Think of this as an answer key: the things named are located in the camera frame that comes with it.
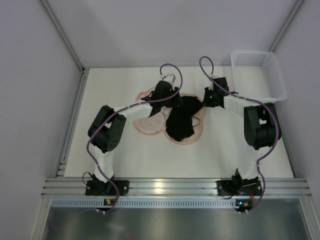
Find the peach floral mesh laundry bag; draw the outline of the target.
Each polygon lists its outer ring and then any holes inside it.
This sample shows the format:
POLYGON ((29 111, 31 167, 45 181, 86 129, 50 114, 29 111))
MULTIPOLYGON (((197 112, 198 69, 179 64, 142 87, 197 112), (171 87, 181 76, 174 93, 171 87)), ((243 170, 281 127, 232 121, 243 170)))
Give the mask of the peach floral mesh laundry bag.
MULTIPOLYGON (((183 93, 181 97, 182 96, 194 96, 194 97, 197 97, 203 103, 203 101, 196 95, 193 95, 190 93, 183 93)), ((204 118, 206 114, 205 107, 203 106, 203 108, 198 113, 196 113, 195 116, 192 118, 194 135, 182 140, 181 142, 175 141, 174 139, 169 137, 168 134, 166 133, 166 121, 171 110, 172 108, 165 107, 159 113, 151 117, 145 117, 145 118, 140 118, 138 120, 135 120, 133 122, 133 125, 139 132, 145 135, 156 135, 163 132, 171 142, 179 145, 190 145, 195 143, 197 140, 199 140, 204 129, 204 118)))

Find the black bra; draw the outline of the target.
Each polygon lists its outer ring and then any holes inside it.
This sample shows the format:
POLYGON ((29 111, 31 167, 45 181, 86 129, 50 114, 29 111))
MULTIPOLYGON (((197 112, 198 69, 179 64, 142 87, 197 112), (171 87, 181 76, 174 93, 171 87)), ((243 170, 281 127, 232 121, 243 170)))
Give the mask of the black bra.
POLYGON ((184 95, 181 99, 182 105, 172 108, 165 123, 166 133, 177 142, 195 134, 193 117, 203 108, 196 96, 184 95))

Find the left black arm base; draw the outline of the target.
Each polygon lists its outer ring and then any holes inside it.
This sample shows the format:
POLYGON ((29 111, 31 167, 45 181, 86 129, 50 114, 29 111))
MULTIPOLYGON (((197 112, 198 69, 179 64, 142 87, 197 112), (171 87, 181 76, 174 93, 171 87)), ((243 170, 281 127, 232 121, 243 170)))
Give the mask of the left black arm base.
MULTIPOLYGON (((115 180, 114 184, 118 189, 119 195, 124 196, 129 192, 128 180, 115 180)), ((89 180, 85 189, 86 196, 116 196, 116 188, 108 181, 107 183, 98 179, 89 180)))

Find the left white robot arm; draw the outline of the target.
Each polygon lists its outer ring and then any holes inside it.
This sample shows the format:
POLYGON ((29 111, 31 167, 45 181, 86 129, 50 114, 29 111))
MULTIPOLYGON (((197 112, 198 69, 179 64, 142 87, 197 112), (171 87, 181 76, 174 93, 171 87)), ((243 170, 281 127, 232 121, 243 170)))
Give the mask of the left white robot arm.
POLYGON ((172 81, 160 80, 141 102, 120 109, 101 107, 87 132, 86 149, 95 162, 94 180, 106 184, 114 176, 113 151, 121 141, 126 124, 152 117, 162 108, 179 107, 182 104, 180 89, 174 87, 172 81))

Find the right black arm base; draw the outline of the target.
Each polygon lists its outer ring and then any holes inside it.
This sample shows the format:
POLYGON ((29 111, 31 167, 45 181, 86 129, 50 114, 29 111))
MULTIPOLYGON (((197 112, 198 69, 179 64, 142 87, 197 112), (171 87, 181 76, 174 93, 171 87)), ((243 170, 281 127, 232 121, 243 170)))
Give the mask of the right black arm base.
POLYGON ((260 196, 262 194, 261 182, 257 178, 244 180, 219 180, 216 183, 218 195, 227 196, 260 196))

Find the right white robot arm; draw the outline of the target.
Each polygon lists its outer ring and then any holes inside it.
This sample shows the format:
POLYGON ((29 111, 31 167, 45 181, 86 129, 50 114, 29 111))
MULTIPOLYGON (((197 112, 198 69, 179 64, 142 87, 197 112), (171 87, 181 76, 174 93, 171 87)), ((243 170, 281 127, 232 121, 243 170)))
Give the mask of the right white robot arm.
POLYGON ((204 105, 222 107, 243 117, 243 134, 247 147, 236 172, 242 179, 254 179, 261 175, 262 160, 271 154, 282 136, 275 105, 229 91, 224 77, 210 76, 208 79, 211 86, 205 88, 204 105))

